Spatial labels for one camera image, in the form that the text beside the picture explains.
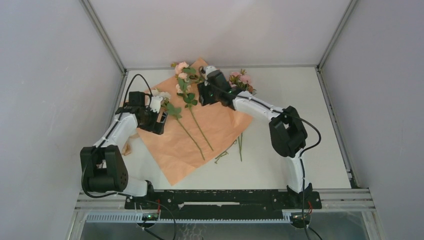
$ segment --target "flower stem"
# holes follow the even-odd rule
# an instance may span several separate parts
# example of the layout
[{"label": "flower stem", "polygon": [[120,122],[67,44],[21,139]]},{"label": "flower stem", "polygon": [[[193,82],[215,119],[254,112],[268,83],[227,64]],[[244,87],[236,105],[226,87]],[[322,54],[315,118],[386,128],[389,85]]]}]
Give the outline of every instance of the flower stem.
[{"label": "flower stem", "polygon": [[200,126],[199,126],[199,124],[198,124],[198,121],[197,121],[197,120],[196,120],[196,118],[195,118],[195,114],[193,113],[193,110],[192,110],[192,106],[191,106],[191,105],[189,105],[189,106],[188,106],[188,110],[190,110],[190,113],[191,113],[191,115],[193,116],[194,122],[196,123],[197,127],[199,128],[199,130],[200,130],[200,132],[201,132],[201,135],[202,135],[202,136],[203,136],[203,138],[206,140],[206,142],[207,142],[207,144],[209,145],[210,149],[213,151],[214,149],[212,148],[211,144],[209,143],[208,139],[206,138],[205,134],[203,133],[202,129],[200,128]]},{"label": "flower stem", "polygon": [[215,159],[216,159],[215,163],[218,164],[218,160],[221,159],[221,157],[224,157],[227,154],[228,154],[227,151],[224,151],[223,153],[219,154],[217,157],[215,157]]},{"label": "flower stem", "polygon": [[184,129],[184,131],[187,133],[187,135],[193,140],[194,144],[196,144],[197,148],[200,151],[201,157],[203,158],[203,161],[205,160],[205,156],[203,156],[202,149],[199,147],[198,143],[195,141],[195,139],[190,135],[189,131],[183,126],[183,124],[180,122],[180,120],[177,118],[176,121],[179,123],[179,125]]},{"label": "flower stem", "polygon": [[238,154],[240,154],[240,162],[243,162],[243,158],[242,158],[243,133],[241,133],[241,135],[237,137],[237,139],[238,139]]}]

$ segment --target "pink flower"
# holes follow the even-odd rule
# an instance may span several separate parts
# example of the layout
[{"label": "pink flower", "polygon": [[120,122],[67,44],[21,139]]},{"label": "pink flower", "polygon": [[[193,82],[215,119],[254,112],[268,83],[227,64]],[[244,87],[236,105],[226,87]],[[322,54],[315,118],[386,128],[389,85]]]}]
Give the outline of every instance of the pink flower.
[{"label": "pink flower", "polygon": [[187,73],[182,72],[182,73],[178,74],[178,77],[182,80],[185,80],[187,78]]},{"label": "pink flower", "polygon": [[175,74],[178,75],[178,74],[182,73],[183,72],[183,68],[188,68],[188,67],[189,67],[189,65],[185,61],[178,63],[175,66]]},{"label": "pink flower", "polygon": [[238,77],[241,76],[242,74],[238,71],[233,71],[232,73],[229,74],[230,76],[234,76],[234,77]]},{"label": "pink flower", "polygon": [[252,83],[251,76],[246,75],[246,74],[240,76],[240,81],[244,84],[249,84],[249,85]]}]

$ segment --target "orange paper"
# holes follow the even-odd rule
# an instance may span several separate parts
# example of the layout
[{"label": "orange paper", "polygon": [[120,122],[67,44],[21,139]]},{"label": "orange paper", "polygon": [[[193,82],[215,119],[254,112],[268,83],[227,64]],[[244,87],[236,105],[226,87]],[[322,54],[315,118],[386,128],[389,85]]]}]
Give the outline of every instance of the orange paper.
[{"label": "orange paper", "polygon": [[[191,66],[199,69],[200,66],[207,66],[207,63],[199,58]],[[170,93],[170,102],[176,108],[181,107],[182,118],[180,122],[202,149],[205,160],[174,116],[168,116],[162,135],[137,128],[138,135],[172,186],[224,152],[252,121],[251,116],[224,107],[219,102],[206,106],[199,103],[193,106],[194,116],[212,145],[212,151],[199,131],[190,111],[184,108],[186,103],[183,98],[177,96],[177,83],[177,79],[173,76],[153,88],[160,92]],[[199,92],[195,84],[191,86],[191,92],[196,94],[196,99],[199,99]]]}]

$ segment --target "white table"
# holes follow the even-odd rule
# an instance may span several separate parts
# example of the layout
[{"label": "white table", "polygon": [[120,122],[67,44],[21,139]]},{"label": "white table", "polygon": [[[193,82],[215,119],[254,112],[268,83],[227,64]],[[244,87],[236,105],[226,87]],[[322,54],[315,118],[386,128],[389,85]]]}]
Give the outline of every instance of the white table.
[{"label": "white table", "polygon": [[[240,69],[221,68],[226,76]],[[321,144],[305,153],[306,177],[315,189],[351,188],[330,120],[323,93],[313,67],[255,67],[246,68],[257,89],[256,97],[275,106],[293,106],[301,118],[316,126],[322,134]],[[131,70],[125,90],[135,74],[142,74],[149,85],[172,77],[174,70]],[[130,91],[147,89],[137,77]],[[316,143],[315,131],[305,126],[308,133],[306,146]],[[243,134],[240,162],[238,144],[229,149],[229,155],[218,164],[214,159],[196,169],[179,183],[171,186],[140,138],[130,140],[132,153],[123,160],[128,173],[141,180],[149,180],[157,190],[229,190],[229,189],[285,189],[286,162],[271,145],[268,124],[254,119]]]}]

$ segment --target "black cable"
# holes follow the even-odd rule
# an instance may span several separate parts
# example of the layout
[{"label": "black cable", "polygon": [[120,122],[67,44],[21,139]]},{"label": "black cable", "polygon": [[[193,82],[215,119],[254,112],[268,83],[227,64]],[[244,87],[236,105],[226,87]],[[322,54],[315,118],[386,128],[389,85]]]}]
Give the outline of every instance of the black cable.
[{"label": "black cable", "polygon": [[150,231],[150,230],[149,230],[149,229],[147,229],[147,228],[144,228],[143,230],[144,230],[146,233],[148,233],[148,234],[152,235],[153,237],[155,237],[155,238],[157,238],[157,239],[159,239],[159,240],[165,240],[165,239],[163,239],[162,237],[160,237],[160,236],[156,235],[154,232]]},{"label": "black cable", "polygon": [[305,222],[305,166],[304,166],[304,162],[303,162],[303,160],[302,160],[302,155],[303,155],[303,153],[304,152],[306,152],[306,151],[308,151],[308,150],[310,150],[310,149],[313,149],[313,148],[315,148],[316,146],[318,146],[320,143],[321,143],[321,139],[322,139],[322,137],[321,137],[321,133],[320,133],[320,131],[318,130],[318,128],[316,128],[314,125],[312,125],[310,122],[308,122],[308,121],[306,121],[305,119],[303,119],[303,118],[300,118],[300,117],[297,117],[297,116],[292,116],[292,115],[290,115],[290,114],[287,114],[287,113],[285,113],[285,112],[281,112],[281,111],[278,111],[278,110],[274,110],[274,109],[272,109],[272,107],[271,106],[268,106],[268,105],[266,105],[265,103],[263,103],[263,102],[260,102],[260,101],[258,101],[258,100],[256,100],[256,99],[253,99],[253,98],[249,98],[249,97],[246,97],[246,96],[239,96],[239,95],[234,95],[234,94],[231,94],[231,93],[229,93],[229,92],[226,92],[226,91],[224,91],[224,90],[222,90],[221,88],[219,88],[218,86],[215,86],[215,85],[213,85],[213,84],[211,84],[211,83],[209,83],[212,87],[214,87],[215,89],[217,89],[218,91],[220,91],[220,92],[222,92],[222,93],[225,93],[225,94],[227,94],[227,95],[231,95],[231,96],[234,96],[234,97],[236,97],[236,98],[241,98],[241,99],[246,99],[246,100],[249,100],[249,101],[253,101],[253,102],[255,102],[255,103],[257,103],[257,104],[259,104],[259,105],[261,105],[261,106],[263,106],[263,107],[265,107],[266,109],[268,109],[268,110],[270,110],[271,112],[274,112],[274,113],[278,113],[278,114],[283,114],[283,115],[285,115],[285,116],[288,116],[288,117],[291,117],[291,118],[294,118],[294,119],[298,119],[298,120],[300,120],[300,121],[302,121],[302,122],[304,122],[305,124],[307,124],[309,127],[311,127],[313,130],[315,130],[315,132],[318,134],[318,141],[314,144],[314,145],[312,145],[312,146],[309,146],[309,147],[307,147],[307,148],[305,148],[305,149],[303,149],[301,152],[300,152],[300,154],[299,154],[299,160],[300,160],[300,165],[301,165],[301,167],[302,167],[302,221],[303,221],[303,228],[304,228],[304,230],[305,230],[305,233],[306,233],[306,237],[307,237],[307,239],[308,240],[311,240],[311,238],[310,238],[310,236],[309,236],[309,233],[308,233],[308,226],[307,226],[307,224],[306,224],[306,222]]},{"label": "black cable", "polygon": [[[148,87],[148,90],[150,91],[150,96],[149,96],[149,97],[150,97],[149,106],[150,106],[150,102],[152,102],[152,96],[153,96],[153,94],[152,94],[152,90],[150,89],[149,83],[146,81],[145,77],[144,77],[143,75],[139,74],[139,73],[137,73],[136,75],[134,75],[134,76],[132,77],[131,81],[129,82],[128,87],[126,88],[126,91],[125,91],[125,95],[124,95],[124,97],[123,97],[123,103],[125,104],[125,102],[126,102],[126,100],[127,100],[128,92],[130,91],[131,85],[133,84],[134,79],[135,79],[137,76],[140,76],[141,78],[143,78],[144,82],[146,83],[146,85],[147,85],[147,87]],[[115,124],[112,126],[112,128],[110,129],[110,131],[107,133],[107,135],[106,135],[105,139],[104,139],[103,141],[101,141],[101,143],[100,143],[100,144],[96,147],[96,149],[95,149],[95,150],[91,153],[90,158],[91,158],[91,157],[93,157],[93,156],[94,156],[94,154],[96,154],[96,153],[97,153],[97,151],[100,149],[100,147],[102,147],[102,146],[103,146],[103,144],[106,142],[106,140],[107,140],[107,139],[109,138],[109,136],[112,134],[112,132],[114,131],[114,129],[115,129],[115,128],[116,128],[116,126],[118,125],[119,121],[121,120],[123,113],[124,113],[124,112],[123,112],[123,111],[121,111],[121,113],[120,113],[120,114],[119,114],[119,116],[118,116],[117,121],[116,121],[116,122],[115,122]],[[89,161],[87,161],[87,163],[86,163],[86,164],[85,164],[85,166],[84,166],[84,169],[82,170],[82,175],[81,175],[81,187],[82,187],[82,191],[84,191],[85,195],[87,195],[87,196],[89,196],[90,198],[93,198],[93,199],[101,199],[101,198],[104,198],[104,197],[107,197],[107,196],[111,196],[111,195],[115,195],[115,194],[118,194],[118,195],[121,195],[121,196],[127,196],[127,197],[128,197],[128,195],[123,194],[123,193],[119,193],[119,192],[110,192],[110,193],[106,193],[106,194],[103,194],[103,195],[92,195],[92,194],[90,194],[90,193],[86,190],[86,188],[85,188],[85,186],[84,186],[84,176],[85,176],[85,174],[86,174],[86,169],[87,169],[87,167],[88,167],[89,163],[90,163],[90,162],[89,162]]]},{"label": "black cable", "polygon": [[144,80],[144,82],[147,85],[148,91],[150,92],[150,96],[149,96],[150,101],[148,102],[148,106],[150,107],[150,103],[152,102],[153,93],[152,93],[152,90],[150,89],[149,83],[146,81],[145,77],[143,75],[141,75],[140,73],[137,73],[136,75],[134,75],[132,77],[131,81],[129,82],[128,88],[126,89],[126,93],[125,93],[125,96],[123,98],[123,102],[125,103],[125,100],[127,99],[128,90],[130,89],[131,84],[133,84],[133,81],[137,76],[140,76]]},{"label": "black cable", "polygon": [[302,158],[300,158],[300,165],[302,166],[302,174],[303,174],[303,178],[302,178],[302,221],[303,221],[303,229],[305,231],[306,237],[308,240],[311,240],[311,237],[309,236],[308,233],[308,226],[306,225],[305,222],[305,166],[304,166],[304,161],[302,160]]},{"label": "black cable", "polygon": [[[143,202],[147,202],[147,203],[156,204],[158,206],[161,206],[161,207],[165,208],[171,214],[171,217],[172,217],[172,220],[173,220],[173,238],[172,238],[172,240],[175,240],[175,238],[177,237],[177,222],[175,221],[175,217],[172,214],[172,212],[169,210],[169,208],[167,208],[166,206],[164,206],[164,205],[162,205],[162,204],[160,204],[158,202],[155,202],[155,201],[143,200]],[[147,233],[151,234],[153,237],[155,237],[155,238],[157,238],[159,240],[164,240],[163,238],[161,238],[158,235],[154,234],[153,232],[151,232],[147,228],[143,228],[143,230],[146,231]]]},{"label": "black cable", "polygon": [[318,238],[320,240],[323,240],[323,238],[318,234],[318,232],[316,232],[312,227],[308,227],[314,234],[316,234],[318,236]]}]

